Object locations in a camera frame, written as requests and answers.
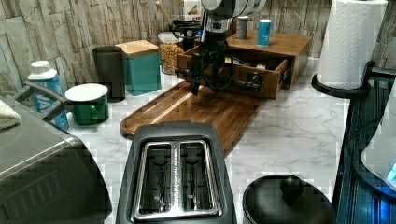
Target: white lid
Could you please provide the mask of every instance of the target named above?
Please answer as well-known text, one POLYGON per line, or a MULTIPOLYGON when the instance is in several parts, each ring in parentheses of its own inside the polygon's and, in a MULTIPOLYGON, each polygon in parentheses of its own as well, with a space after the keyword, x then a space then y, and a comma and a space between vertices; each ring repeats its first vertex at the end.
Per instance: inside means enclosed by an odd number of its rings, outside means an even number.
POLYGON ((87 83, 70 88, 64 96, 71 101, 83 102, 96 100, 106 93, 106 86, 96 83, 87 83))
POLYGON ((57 72, 50 68, 50 62, 37 61, 31 64, 31 74, 29 80, 51 79, 56 76, 57 72))
POLYGON ((268 19, 262 19, 262 20, 259 20, 259 22, 271 22, 271 20, 268 20, 268 19))
POLYGON ((160 38, 163 43, 180 43, 183 41, 183 38, 177 39, 172 32, 163 32, 158 34, 158 38, 160 38))

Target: toaster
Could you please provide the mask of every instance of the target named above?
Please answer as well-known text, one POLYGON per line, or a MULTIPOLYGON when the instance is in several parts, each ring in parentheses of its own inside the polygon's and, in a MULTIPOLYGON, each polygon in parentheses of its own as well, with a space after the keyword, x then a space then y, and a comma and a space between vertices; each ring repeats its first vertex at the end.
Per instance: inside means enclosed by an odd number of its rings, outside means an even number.
POLYGON ((236 223, 225 162, 211 124, 171 121, 136 130, 116 223, 236 223))
POLYGON ((0 130, 0 223, 103 223, 111 213, 88 149, 12 97, 21 124, 0 130))

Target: white bottle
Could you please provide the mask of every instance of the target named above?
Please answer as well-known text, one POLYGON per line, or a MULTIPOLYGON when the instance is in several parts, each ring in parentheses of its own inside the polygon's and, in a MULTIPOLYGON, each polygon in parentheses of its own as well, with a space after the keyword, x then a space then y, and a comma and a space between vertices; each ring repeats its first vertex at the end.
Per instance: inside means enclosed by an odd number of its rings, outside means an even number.
MULTIPOLYGON (((50 68, 50 63, 48 61, 38 61, 32 63, 31 70, 31 74, 28 77, 29 81, 47 87, 48 89, 63 95, 61 84, 58 78, 58 72, 50 68)), ((34 99, 35 108, 40 113, 46 111, 53 104, 51 99, 36 93, 34 94, 34 99)), ((69 128, 65 111, 55 117, 52 122, 64 131, 67 131, 69 128)))

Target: wood panel wall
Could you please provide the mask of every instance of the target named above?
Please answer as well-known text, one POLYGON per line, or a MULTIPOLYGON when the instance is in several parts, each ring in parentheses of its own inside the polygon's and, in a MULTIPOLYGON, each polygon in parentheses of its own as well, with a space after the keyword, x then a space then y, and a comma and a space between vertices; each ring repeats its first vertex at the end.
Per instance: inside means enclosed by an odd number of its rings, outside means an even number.
MULTIPOLYGON (((30 64, 48 60, 64 90, 97 79, 92 50, 145 39, 157 43, 166 28, 156 0, 0 0, 0 94, 12 94, 30 64)), ((181 0, 162 0, 171 19, 181 19, 181 0)), ((319 57, 332 0, 267 0, 252 16, 273 21, 273 30, 312 35, 310 55, 319 57)), ((389 0, 373 59, 396 69, 396 6, 389 0)))
MULTIPOLYGON (((162 3, 171 19, 180 19, 180 0, 162 3)), ((155 0, 1 0, 0 93, 21 88, 39 60, 58 70, 64 90, 95 81, 94 48, 156 43, 165 26, 155 0)))

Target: drawer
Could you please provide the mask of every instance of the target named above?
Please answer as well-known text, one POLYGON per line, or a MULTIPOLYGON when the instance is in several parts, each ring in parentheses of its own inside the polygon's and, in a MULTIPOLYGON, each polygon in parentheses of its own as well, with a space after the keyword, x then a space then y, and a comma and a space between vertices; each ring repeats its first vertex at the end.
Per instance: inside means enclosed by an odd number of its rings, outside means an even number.
MULTIPOLYGON (((188 69, 191 64, 191 55, 198 51, 198 47, 195 47, 177 55, 177 67, 188 69)), ((233 49, 231 57, 244 62, 244 65, 234 63, 233 81, 226 89, 227 91, 275 99, 278 90, 290 79, 291 58, 267 52, 239 49, 233 49), (264 65, 265 68, 259 68, 258 65, 264 65)), ((229 67, 223 68, 224 74, 229 71, 229 67)), ((183 75, 178 75, 178 77, 191 81, 189 77, 183 75)))

